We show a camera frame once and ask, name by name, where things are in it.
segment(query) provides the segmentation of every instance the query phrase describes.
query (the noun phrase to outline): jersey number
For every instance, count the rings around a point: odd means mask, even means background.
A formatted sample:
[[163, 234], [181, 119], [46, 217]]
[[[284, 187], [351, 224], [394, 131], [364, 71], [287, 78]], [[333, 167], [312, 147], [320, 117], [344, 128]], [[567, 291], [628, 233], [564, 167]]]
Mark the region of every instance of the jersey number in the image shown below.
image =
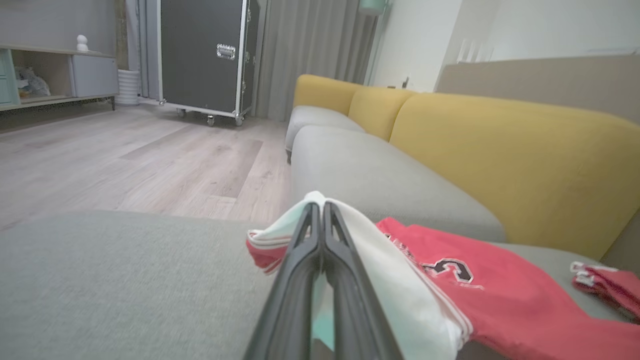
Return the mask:
[[456, 279], [459, 282], [470, 283], [474, 279], [471, 270], [464, 262], [458, 259], [442, 259], [435, 264], [421, 264], [422, 268], [426, 272], [434, 272], [436, 275], [440, 275], [443, 272], [453, 270], [456, 275]]

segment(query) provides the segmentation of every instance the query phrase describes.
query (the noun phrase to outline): shelf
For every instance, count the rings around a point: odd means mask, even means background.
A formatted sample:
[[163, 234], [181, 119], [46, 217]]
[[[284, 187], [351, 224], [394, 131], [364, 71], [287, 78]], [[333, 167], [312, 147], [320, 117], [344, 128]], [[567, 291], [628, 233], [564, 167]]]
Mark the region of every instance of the shelf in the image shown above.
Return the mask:
[[0, 49], [22, 50], [22, 51], [38, 51], [40, 53], [54, 53], [66, 55], [87, 55], [97, 56], [99, 58], [115, 58], [113, 55], [98, 53], [97, 51], [75, 51], [64, 49], [47, 49], [44, 47], [24, 46], [15, 44], [0, 44]]
[[13, 110], [13, 109], [22, 109], [22, 108], [28, 108], [31, 106], [40, 106], [40, 105], [50, 105], [50, 104], [60, 104], [63, 102], [71, 102], [71, 101], [82, 101], [82, 100], [92, 100], [92, 99], [101, 99], [101, 98], [105, 98], [105, 97], [112, 97], [112, 96], [116, 96], [118, 94], [105, 94], [105, 95], [98, 95], [98, 96], [85, 96], [85, 97], [72, 97], [72, 96], [64, 96], [60, 99], [55, 99], [55, 100], [42, 100], [41, 97], [36, 97], [34, 99], [39, 99], [39, 101], [32, 101], [29, 103], [22, 103], [20, 105], [14, 105], [14, 104], [0, 104], [0, 111], [4, 111], [4, 110]]
[[40, 101], [52, 101], [52, 100], [61, 100], [71, 98], [71, 96], [66, 95], [51, 95], [51, 96], [36, 96], [36, 97], [25, 97], [20, 99], [21, 104], [31, 104], [32, 102], [40, 102]]

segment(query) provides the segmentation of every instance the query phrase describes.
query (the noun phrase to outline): fabric upholstery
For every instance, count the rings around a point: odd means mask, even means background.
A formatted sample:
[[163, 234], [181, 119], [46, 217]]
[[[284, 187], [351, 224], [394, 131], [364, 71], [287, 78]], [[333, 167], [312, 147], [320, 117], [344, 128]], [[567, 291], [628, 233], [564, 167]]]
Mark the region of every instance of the fabric upholstery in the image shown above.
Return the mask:
[[305, 126], [291, 157], [292, 203], [319, 190], [372, 221], [394, 217], [486, 241], [504, 241], [500, 222], [471, 196], [372, 135]]
[[94, 211], [0, 233], [0, 359], [241, 359], [263, 225]]
[[[516, 245], [497, 243], [496, 246], [508, 249], [516, 254], [522, 256], [530, 263], [535, 264], [542, 270], [544, 270], [549, 276], [555, 280], [562, 289], [564, 289], [569, 296], [575, 301], [575, 303], [584, 312], [594, 318], [616, 320], [621, 322], [629, 322], [628, 318], [625, 318], [620, 312], [613, 308], [606, 306], [598, 297], [585, 294], [579, 290], [576, 290], [572, 284], [571, 279], [573, 274], [569, 271], [569, 267], [572, 262], [580, 261], [587, 265], [601, 265], [595, 260], [573, 254], [571, 252], [565, 252], [554, 249], [546, 249], [542, 247], [533, 247], [527, 245]], [[475, 341], [467, 343], [462, 350], [458, 353], [458, 360], [503, 360], [504, 356], [496, 353], [492, 349]]]
[[318, 108], [316, 106], [297, 106], [291, 113], [289, 127], [284, 140], [285, 150], [291, 151], [293, 140], [298, 131], [307, 125], [340, 127], [351, 131], [364, 132], [360, 125], [337, 111]]
[[389, 141], [400, 107], [415, 95], [403, 89], [363, 86], [353, 95], [349, 118], [369, 134]]
[[612, 115], [419, 94], [390, 143], [486, 206], [509, 242], [599, 259], [640, 207], [640, 127]]
[[315, 75], [301, 75], [296, 82], [293, 107], [317, 106], [347, 115], [353, 94], [362, 85]]
[[640, 276], [640, 210], [613, 242], [601, 261]]

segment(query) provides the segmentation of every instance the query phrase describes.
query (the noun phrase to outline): gray sofa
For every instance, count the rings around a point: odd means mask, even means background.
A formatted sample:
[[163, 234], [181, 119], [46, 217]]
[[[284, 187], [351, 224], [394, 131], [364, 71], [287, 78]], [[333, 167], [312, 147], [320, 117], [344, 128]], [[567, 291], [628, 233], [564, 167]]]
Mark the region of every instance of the gray sofa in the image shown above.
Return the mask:
[[[596, 297], [573, 288], [571, 263], [596, 261], [571, 252], [506, 243], [502, 225], [491, 211], [436, 172], [376, 136], [349, 130], [353, 121], [347, 116], [327, 123], [304, 117], [307, 111], [294, 111], [289, 124], [294, 133], [287, 134], [292, 141], [292, 204], [318, 190], [347, 202], [373, 222], [394, 217], [404, 224], [492, 242], [548, 273], [587, 314], [629, 321]], [[502, 358], [474, 342], [458, 355], [458, 359]]]
[[[346, 117], [310, 112], [289, 125], [292, 202], [319, 190], [372, 221], [490, 241], [546, 271], [590, 316], [627, 321], [572, 287], [571, 262], [596, 261], [505, 243], [495, 216], [446, 179]], [[244, 244], [264, 226], [94, 211], [0, 232], [0, 359], [240, 359], [273, 280]], [[471, 342], [458, 358], [502, 357]]]
[[[240, 359], [271, 287], [246, 251], [255, 224], [92, 211], [0, 233], [0, 359]], [[497, 244], [571, 287], [567, 252]], [[469, 343], [460, 359], [500, 359]]]

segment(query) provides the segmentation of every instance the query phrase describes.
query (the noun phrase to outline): red jersey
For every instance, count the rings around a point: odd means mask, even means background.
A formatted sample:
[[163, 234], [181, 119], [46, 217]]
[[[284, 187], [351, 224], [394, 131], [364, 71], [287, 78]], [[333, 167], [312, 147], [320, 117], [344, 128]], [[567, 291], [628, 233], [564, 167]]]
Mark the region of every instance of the red jersey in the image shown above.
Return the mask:
[[378, 229], [467, 316], [471, 339], [504, 356], [640, 358], [640, 326], [589, 317], [548, 274], [511, 251], [393, 218]]
[[629, 271], [608, 266], [591, 266], [574, 261], [571, 271], [576, 275], [573, 285], [592, 293], [621, 313], [640, 323], [640, 280]]

